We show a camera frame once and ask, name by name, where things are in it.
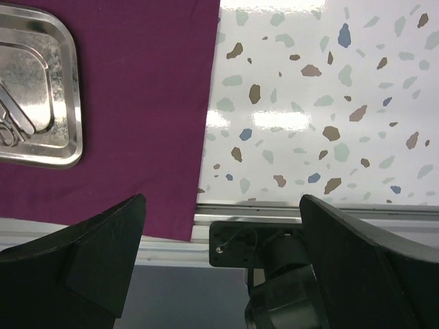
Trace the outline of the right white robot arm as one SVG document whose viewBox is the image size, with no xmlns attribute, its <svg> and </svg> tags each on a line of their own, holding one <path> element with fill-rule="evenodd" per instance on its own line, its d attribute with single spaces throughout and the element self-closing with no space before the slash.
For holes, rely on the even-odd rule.
<svg viewBox="0 0 439 329">
<path fill-rule="evenodd" d="M 142 195 L 1 252 L 2 328 L 112 328 L 145 223 Z M 437 328 L 438 250 L 314 197 L 300 223 L 216 221 L 209 262 L 248 271 L 249 328 Z"/>
</svg>

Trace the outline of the purple cloth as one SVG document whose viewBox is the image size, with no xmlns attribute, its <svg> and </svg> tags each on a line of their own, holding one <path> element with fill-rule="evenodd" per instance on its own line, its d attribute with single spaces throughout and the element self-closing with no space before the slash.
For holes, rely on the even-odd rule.
<svg viewBox="0 0 439 329">
<path fill-rule="evenodd" d="M 1 216 L 71 225 L 132 195 L 144 234 L 189 241 L 218 1 L 28 1 L 78 46 L 84 151 L 67 170 L 1 165 Z"/>
</svg>

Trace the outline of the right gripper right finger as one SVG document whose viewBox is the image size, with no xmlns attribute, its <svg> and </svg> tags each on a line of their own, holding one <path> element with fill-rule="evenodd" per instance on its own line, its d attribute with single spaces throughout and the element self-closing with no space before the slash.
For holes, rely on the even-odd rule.
<svg viewBox="0 0 439 329">
<path fill-rule="evenodd" d="M 438 327 L 438 249 L 313 195 L 300 214 L 330 328 Z"/>
</svg>

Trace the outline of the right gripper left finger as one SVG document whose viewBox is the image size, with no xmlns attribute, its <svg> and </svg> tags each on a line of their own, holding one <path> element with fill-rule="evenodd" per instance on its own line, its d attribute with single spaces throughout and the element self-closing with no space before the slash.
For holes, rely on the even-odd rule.
<svg viewBox="0 0 439 329">
<path fill-rule="evenodd" d="M 2 328 L 112 328 L 145 223 L 142 194 L 1 251 Z"/>
</svg>

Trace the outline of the steel instrument tray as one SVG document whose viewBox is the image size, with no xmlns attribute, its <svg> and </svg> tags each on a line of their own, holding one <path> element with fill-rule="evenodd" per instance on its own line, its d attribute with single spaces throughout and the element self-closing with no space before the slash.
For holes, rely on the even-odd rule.
<svg viewBox="0 0 439 329">
<path fill-rule="evenodd" d="M 4 162 L 65 169 L 83 151 L 82 116 L 75 43 L 55 16 L 20 5 L 1 4 L 1 84 L 24 110 L 36 131 L 7 147 Z"/>
</svg>

